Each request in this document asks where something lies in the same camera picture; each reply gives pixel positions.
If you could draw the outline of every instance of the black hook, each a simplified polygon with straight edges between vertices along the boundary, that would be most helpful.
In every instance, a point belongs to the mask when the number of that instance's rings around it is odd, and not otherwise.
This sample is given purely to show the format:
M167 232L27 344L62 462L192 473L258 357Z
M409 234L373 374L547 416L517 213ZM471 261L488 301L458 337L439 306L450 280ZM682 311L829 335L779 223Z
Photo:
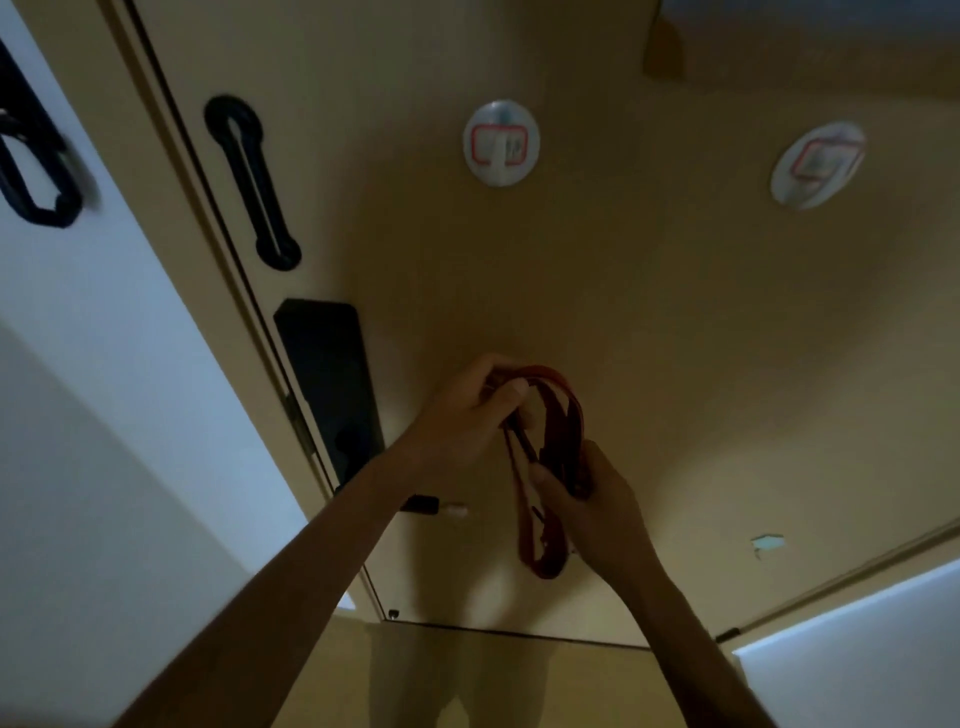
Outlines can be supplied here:
M256 234L257 254L271 268L292 271L300 263L302 253L297 241L287 231L274 183L263 158L260 119L253 109L235 96L215 96L206 103L204 121L214 141L227 155L230 172ZM240 144L233 136L230 121L240 130Z
M57 188L53 209L34 202L3 136L22 142ZM84 207L84 198L60 155L66 143L0 42L0 193L20 217L35 225L69 228Z

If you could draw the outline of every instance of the person's right hand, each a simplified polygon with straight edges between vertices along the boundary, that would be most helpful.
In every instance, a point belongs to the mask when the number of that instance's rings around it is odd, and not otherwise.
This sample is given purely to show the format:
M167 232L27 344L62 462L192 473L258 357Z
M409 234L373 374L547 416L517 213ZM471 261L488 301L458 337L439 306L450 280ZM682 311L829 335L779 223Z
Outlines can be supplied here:
M638 561L656 552L630 484L591 440L582 456L593 492L578 500L540 463L530 466L530 482L543 504L556 513L577 551L594 571L618 590L625 587Z

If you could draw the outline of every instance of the red belt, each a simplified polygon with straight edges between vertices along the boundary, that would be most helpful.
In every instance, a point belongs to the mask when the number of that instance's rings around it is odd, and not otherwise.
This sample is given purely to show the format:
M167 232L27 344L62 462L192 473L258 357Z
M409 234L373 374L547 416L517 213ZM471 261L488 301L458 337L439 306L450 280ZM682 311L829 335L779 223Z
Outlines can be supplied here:
M537 390L546 407L546 422L543 432L543 447L540 454L530 444L523 430L519 416L515 412L503 424L503 436L510 455L510 467L514 472L516 489L516 514L519 525L518 549L520 561L541 579L553 579L564 570L568 550L566 535L560 518L546 506L542 512L530 505L516 465L514 448L510 441L513 432L523 454L531 463L539 462L563 483L574 497L586 498L591 486L586 471L581 469L580 450L584 442L584 413L580 403L574 397L570 385L563 375L549 367L523 367L511 372L510 378L525 378L530 386ZM560 390L568 402L566 408L561 404L554 389ZM534 522L536 516L543 524L540 543L543 553L538 559L534 547Z

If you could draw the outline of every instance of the hand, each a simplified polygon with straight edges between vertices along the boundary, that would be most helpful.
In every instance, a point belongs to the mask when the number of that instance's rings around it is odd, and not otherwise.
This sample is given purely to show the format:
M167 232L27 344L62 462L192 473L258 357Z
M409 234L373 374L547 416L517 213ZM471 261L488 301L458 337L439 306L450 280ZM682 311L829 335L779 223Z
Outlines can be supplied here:
M433 395L388 453L412 470L413 480L444 477L469 465L526 399L526 379L511 379L496 390L487 385L494 372L508 376L516 368L499 354L474 359Z
M582 457L593 482L586 500L571 496L539 463L530 466L530 482L544 505L560 517L584 561L619 591L630 580L633 566L656 559L656 552L630 484L596 443L586 440Z

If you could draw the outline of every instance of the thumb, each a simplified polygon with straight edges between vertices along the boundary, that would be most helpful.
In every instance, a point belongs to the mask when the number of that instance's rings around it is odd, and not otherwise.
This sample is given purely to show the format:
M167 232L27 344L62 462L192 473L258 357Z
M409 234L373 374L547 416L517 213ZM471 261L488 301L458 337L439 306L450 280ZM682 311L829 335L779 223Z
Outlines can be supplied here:
M530 383L526 379L511 379L480 405L480 419L492 429L500 427L500 423L523 403L529 391Z
M580 507L580 503L566 491L563 483L540 463L530 464L530 484L540 495L543 504L566 522Z

